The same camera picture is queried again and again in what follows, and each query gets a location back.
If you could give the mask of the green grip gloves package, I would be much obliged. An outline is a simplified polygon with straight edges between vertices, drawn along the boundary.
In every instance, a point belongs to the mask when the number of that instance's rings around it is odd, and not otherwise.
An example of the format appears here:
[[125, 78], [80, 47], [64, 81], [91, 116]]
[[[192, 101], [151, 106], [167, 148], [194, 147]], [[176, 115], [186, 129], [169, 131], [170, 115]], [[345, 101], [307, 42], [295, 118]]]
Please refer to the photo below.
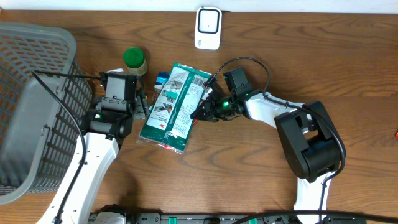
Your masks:
[[142, 127], [139, 141], [183, 153], [193, 126], [190, 115], [200, 104], [205, 94], [203, 84], [209, 78], [208, 72], [173, 64]]

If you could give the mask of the green lid white jar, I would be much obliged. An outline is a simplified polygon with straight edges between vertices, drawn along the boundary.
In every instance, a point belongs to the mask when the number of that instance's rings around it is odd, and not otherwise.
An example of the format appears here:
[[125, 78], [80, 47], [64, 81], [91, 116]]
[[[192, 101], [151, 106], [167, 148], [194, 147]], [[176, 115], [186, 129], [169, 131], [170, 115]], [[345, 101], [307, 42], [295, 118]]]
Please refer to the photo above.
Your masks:
[[148, 66], [144, 52], [138, 47], [131, 47], [123, 53], [123, 60], [131, 75], [143, 76], [147, 73]]

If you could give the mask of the red dustpan brush package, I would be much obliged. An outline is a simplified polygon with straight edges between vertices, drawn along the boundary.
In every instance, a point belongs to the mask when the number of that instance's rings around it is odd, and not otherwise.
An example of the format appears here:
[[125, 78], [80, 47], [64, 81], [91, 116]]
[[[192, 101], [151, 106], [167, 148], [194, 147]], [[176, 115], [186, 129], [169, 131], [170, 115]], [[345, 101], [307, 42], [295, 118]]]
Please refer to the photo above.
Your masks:
[[163, 86], [167, 83], [170, 74], [167, 72], [159, 72], [154, 85], [153, 103], [156, 102], [157, 97], [161, 93]]

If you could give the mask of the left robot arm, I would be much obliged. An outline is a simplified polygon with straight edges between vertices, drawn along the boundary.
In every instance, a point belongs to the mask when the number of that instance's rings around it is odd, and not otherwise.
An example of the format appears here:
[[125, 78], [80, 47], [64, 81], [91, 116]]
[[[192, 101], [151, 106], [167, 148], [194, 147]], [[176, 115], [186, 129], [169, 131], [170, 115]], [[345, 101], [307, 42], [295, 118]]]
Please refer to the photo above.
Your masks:
[[58, 191], [39, 223], [88, 223], [102, 180], [136, 119], [149, 114], [142, 77], [101, 72], [105, 89], [77, 124], [80, 137]]

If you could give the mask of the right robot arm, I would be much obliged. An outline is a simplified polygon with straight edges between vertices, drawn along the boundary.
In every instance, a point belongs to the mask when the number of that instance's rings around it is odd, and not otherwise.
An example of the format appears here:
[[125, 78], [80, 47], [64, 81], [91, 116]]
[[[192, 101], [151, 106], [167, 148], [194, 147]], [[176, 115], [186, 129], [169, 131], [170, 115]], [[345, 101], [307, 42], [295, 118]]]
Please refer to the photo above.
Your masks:
[[259, 90], [210, 93], [191, 119], [217, 122], [244, 116], [276, 128], [286, 161], [298, 178], [296, 210], [326, 209], [329, 184], [345, 166], [344, 144], [320, 101], [293, 103]]

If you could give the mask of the white barcode scanner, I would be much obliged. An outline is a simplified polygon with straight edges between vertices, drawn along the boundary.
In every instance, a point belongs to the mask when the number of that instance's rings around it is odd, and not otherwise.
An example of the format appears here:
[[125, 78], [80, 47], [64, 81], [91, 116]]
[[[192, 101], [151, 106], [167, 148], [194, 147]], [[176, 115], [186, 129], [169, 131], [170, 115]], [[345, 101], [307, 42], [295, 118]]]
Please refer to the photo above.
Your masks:
[[197, 10], [194, 44], [198, 49], [217, 50], [221, 42], [222, 12], [217, 7], [202, 6]]

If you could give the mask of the grey plastic mesh basket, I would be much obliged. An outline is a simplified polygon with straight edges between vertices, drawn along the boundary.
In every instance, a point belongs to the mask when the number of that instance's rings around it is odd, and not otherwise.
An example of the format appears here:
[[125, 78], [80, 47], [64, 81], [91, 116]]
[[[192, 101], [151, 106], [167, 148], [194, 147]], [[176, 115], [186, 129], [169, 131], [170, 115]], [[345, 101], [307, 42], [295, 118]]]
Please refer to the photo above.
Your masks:
[[1, 23], [1, 203], [57, 190], [92, 90], [68, 31]]

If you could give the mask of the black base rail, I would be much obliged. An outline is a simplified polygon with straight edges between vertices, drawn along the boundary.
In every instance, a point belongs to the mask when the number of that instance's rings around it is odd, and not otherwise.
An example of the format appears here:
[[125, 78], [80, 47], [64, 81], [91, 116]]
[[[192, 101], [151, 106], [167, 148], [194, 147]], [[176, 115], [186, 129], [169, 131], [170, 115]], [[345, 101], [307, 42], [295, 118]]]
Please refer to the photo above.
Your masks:
[[[244, 215], [161, 215], [158, 213], [142, 213], [128, 215], [126, 213], [101, 212], [88, 218], [90, 224], [130, 223], [130, 224], [232, 224], [244, 218]], [[265, 216], [253, 218], [245, 223], [253, 224], [288, 224], [301, 223], [295, 215]]]

